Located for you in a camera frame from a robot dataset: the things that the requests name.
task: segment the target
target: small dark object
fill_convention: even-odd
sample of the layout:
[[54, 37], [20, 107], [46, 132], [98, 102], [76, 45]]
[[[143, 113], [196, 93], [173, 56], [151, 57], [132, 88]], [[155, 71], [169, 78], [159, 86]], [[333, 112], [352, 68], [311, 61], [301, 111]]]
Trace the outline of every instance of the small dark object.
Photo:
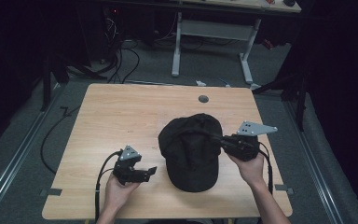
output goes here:
[[284, 4], [289, 6], [289, 7], [292, 7], [295, 5], [296, 3], [296, 0], [283, 0]]

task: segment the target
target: metal bracket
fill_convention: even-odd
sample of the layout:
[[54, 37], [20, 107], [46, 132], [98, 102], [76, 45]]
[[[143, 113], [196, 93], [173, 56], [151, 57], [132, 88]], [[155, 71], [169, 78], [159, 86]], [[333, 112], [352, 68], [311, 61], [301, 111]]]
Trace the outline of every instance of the metal bracket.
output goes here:
[[135, 149], [133, 149], [132, 147], [126, 145], [123, 152], [121, 153], [120, 160], [126, 161], [140, 156], [141, 154], [139, 154], [139, 152], [135, 151]]
[[263, 133], [275, 133], [277, 131], [277, 127], [270, 127], [263, 124], [252, 123], [246, 120], [237, 130], [237, 135], [258, 136]]

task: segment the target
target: white desk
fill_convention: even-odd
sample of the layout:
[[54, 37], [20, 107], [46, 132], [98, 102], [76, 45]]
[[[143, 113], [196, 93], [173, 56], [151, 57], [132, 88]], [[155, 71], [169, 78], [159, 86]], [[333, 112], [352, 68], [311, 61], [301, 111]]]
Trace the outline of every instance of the white desk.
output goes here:
[[[197, 3], [209, 4], [224, 7], [245, 7], [257, 10], [270, 10], [280, 12], [295, 12], [301, 11], [300, 6], [296, 3], [292, 7], [288, 7], [283, 3], [283, 0], [276, 0], [275, 4], [269, 4], [265, 0], [180, 0], [183, 3]], [[182, 13], [178, 12], [177, 30], [176, 30], [176, 47], [173, 54], [172, 76], [178, 77], [180, 70], [181, 57], [181, 36], [182, 35], [197, 35], [205, 37], [225, 38], [246, 41], [246, 46], [243, 53], [240, 54], [242, 71], [245, 81], [248, 84], [253, 84], [252, 74], [249, 69], [248, 57], [255, 42], [255, 36], [260, 26], [260, 19], [255, 20], [253, 26], [235, 25], [208, 21], [193, 21], [183, 20]]]

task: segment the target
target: wooden table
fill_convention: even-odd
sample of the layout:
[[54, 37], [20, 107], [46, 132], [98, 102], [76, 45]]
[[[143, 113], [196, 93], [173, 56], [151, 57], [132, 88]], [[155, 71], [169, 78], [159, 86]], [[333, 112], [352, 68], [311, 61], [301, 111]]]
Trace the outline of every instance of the wooden table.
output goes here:
[[[201, 103], [200, 95], [208, 96], [209, 102]], [[223, 134], [235, 133], [245, 120], [262, 123], [249, 89], [91, 84], [51, 186], [52, 189], [61, 189], [62, 193], [48, 196], [43, 217], [93, 219], [99, 170], [108, 155], [126, 145], [143, 155], [142, 160], [136, 163], [136, 169], [153, 166], [158, 169], [149, 182], [134, 191], [117, 217], [258, 217], [250, 188], [223, 150], [219, 156], [219, 177], [211, 189], [200, 193], [183, 192], [168, 178], [165, 159], [158, 148], [158, 134], [172, 119], [197, 113], [217, 118], [222, 124]], [[282, 184], [267, 136], [259, 135], [259, 141], [269, 148], [274, 184]], [[106, 168], [112, 168], [116, 160], [114, 157]], [[108, 174], [104, 175], [101, 183], [101, 204], [107, 177]], [[283, 212], [290, 216], [292, 207], [286, 192], [274, 190], [273, 195]]]

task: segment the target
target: metal rail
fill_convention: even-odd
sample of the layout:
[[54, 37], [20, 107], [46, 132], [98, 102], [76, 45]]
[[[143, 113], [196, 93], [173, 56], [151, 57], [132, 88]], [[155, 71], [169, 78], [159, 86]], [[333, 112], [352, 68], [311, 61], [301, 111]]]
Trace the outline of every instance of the metal rail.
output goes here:
[[20, 170], [22, 163], [25, 161], [29, 151], [32, 148], [34, 138], [38, 133], [41, 125], [43, 124], [48, 112], [61, 95], [64, 89], [63, 85], [57, 84], [54, 88], [54, 95], [51, 103], [47, 107], [45, 111], [41, 111], [39, 115], [36, 117], [34, 123], [32, 124], [31, 128], [29, 129], [28, 133], [25, 135], [24, 139], [22, 140], [20, 146], [18, 147], [16, 154], [11, 159], [9, 165], [7, 166], [6, 170], [0, 176], [0, 202], [4, 198], [8, 188], [10, 187], [11, 182], [13, 181], [14, 177], [16, 177], [17, 172]]

